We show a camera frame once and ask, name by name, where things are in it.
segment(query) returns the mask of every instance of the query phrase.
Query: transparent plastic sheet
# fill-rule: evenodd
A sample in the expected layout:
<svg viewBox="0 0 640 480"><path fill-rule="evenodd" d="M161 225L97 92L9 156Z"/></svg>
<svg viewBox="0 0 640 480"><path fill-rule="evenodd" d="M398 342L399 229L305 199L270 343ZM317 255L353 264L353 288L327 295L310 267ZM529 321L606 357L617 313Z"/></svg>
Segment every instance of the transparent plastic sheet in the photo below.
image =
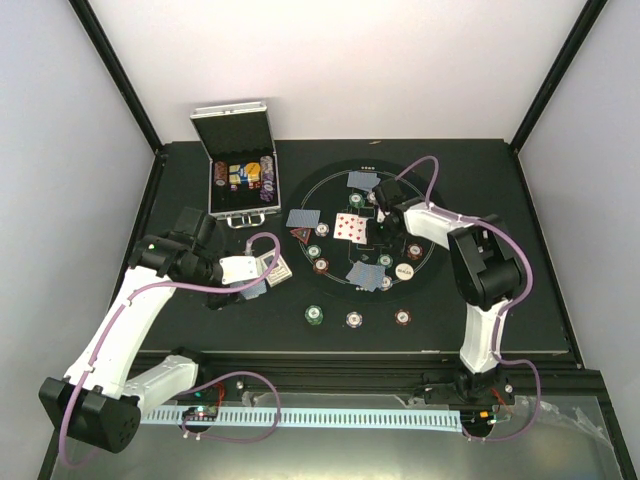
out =
<svg viewBox="0 0 640 480"><path fill-rule="evenodd" d="M437 408L392 395L284 394L283 406L324 408ZM269 394L243 398L246 405L273 406ZM516 397L513 418L492 436L508 435L528 421L532 397ZM461 434L399 430L278 430L255 445L184 440L178 427L143 425L122 453L102 453L82 470L56 466L53 478L305 479L616 479L621 478L604 419L594 397L543 397L543 411L525 436L505 443L467 441ZM229 436L254 428L216 427ZM74 458L86 445L70 442Z"/></svg>

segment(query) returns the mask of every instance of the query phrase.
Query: red triangular card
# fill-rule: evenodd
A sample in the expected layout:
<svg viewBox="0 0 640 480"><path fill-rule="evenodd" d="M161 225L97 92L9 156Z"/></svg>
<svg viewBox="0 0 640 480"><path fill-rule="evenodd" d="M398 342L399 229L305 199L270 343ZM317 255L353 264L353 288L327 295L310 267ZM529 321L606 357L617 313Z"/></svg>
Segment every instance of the red triangular card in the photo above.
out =
<svg viewBox="0 0 640 480"><path fill-rule="evenodd" d="M310 228L294 228L291 230L291 235L296 237L305 245L309 244L309 239L311 238L311 229Z"/></svg>

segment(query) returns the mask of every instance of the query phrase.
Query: white perforated rail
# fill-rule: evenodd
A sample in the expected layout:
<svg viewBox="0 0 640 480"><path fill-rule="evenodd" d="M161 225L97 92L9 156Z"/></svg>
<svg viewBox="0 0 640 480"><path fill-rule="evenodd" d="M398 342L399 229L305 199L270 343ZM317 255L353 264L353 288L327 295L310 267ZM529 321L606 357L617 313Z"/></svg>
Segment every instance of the white perforated rail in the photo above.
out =
<svg viewBox="0 0 640 480"><path fill-rule="evenodd" d="M141 423L179 425L188 406L161 406ZM268 427L275 408L222 407L215 421L193 420L187 425ZM437 430L461 432L460 413L446 410L364 410L334 408L283 408L280 427L378 428L397 430Z"/></svg>

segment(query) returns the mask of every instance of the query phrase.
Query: black frame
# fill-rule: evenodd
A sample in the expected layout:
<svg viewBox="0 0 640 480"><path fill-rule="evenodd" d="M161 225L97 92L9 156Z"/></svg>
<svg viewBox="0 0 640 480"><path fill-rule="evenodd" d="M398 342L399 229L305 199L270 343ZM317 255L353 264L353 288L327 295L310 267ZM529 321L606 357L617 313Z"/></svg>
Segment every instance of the black frame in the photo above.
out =
<svg viewBox="0 0 640 480"><path fill-rule="evenodd" d="M129 258L133 246L142 237L145 230L151 208L154 203L157 187L162 176L164 166L167 161L167 155L164 153L164 146L158 137L149 117L147 116L135 89L131 85L126 72L124 71L118 57L113 50L98 18L96 17L88 0L69 0L69 3L76 12L80 22L84 26L89 38L102 58L107 67L113 81L120 90L127 106L131 110L138 126L143 132L150 148L155 154L154 163L149 175L149 180L145 188L144 196L131 238L129 240L125 257L122 262L120 275L118 277L112 301L120 288L124 272L127 268L126 259ZM543 84L541 85L537 95L535 96L531 106L529 107L520 127L518 128L514 138L510 143L513 160L518 165L520 178L526 187L524 174L521 169L521 162L518 153L524 146L527 138L535 128L535 125L544 112L545 107L553 96L558 84L562 80L564 74L568 70L571 62L580 49L580 46L587 37L592 26L595 24L599 14L606 5L607 0L587 0L580 15L578 16L569 36L558 53L551 69L549 70ZM538 221L538 217L529 195L528 189L525 188L528 195L529 208L536 224L539 241L545 245L542 236L542 230ZM551 265L551 260L546 251L546 260ZM564 309L563 314L568 318L564 302L560 296L560 290L557 279L553 278L555 290L558 292L560 305ZM575 395L575 396L595 396L598 399L600 409L605 419L607 429L611 441L615 447L616 458L623 477L628 479L636 479L636 473L626 448L620 425L616 418L611 399L607 392L604 380L600 372L594 370L584 370L582 368L582 355L580 353L573 328L570 323L566 325L566 332L569 342L572 346L572 353L575 362L568 362L566 358L554 358L552 355L532 356L538 365L540 376L542 379L544 395ZM162 361L162 355L146 354L136 358L132 368L132 374L137 374L157 365ZM354 361L353 359L333 359L318 360L305 362L301 359L290 358L258 358L251 355L237 356L230 358L226 355L210 355L211 360L215 361L219 366L220 373L226 373L243 368L251 368L252 370L268 375L275 385L285 387L287 391L293 389L290 379L295 378L298 388L304 391L332 391L332 392L402 392L412 388L416 382L420 382L423 375L428 372L442 371L443 369L452 368L454 362L442 363L443 359L437 361L414 361L404 362L402 367L396 362L375 362L375 366L371 363ZM340 364L340 375L335 375L335 362ZM510 378L510 383L514 390L521 394L534 394L535 384L533 377L528 369L510 368L506 370ZM304 378L305 384L300 387L299 380ZM252 385L252 388L259 390L263 386ZM49 447L47 449L39 479L51 478L53 468L57 458L57 432L53 432Z"/></svg>

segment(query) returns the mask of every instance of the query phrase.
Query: playing card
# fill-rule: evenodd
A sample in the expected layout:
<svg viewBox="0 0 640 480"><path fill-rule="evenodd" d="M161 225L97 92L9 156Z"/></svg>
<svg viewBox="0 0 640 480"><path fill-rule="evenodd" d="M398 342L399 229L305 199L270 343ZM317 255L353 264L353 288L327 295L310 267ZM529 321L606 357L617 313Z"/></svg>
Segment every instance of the playing card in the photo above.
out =
<svg viewBox="0 0 640 480"><path fill-rule="evenodd" d="M367 244L367 219L352 213L338 213L333 228L333 238L350 240L360 245Z"/></svg>

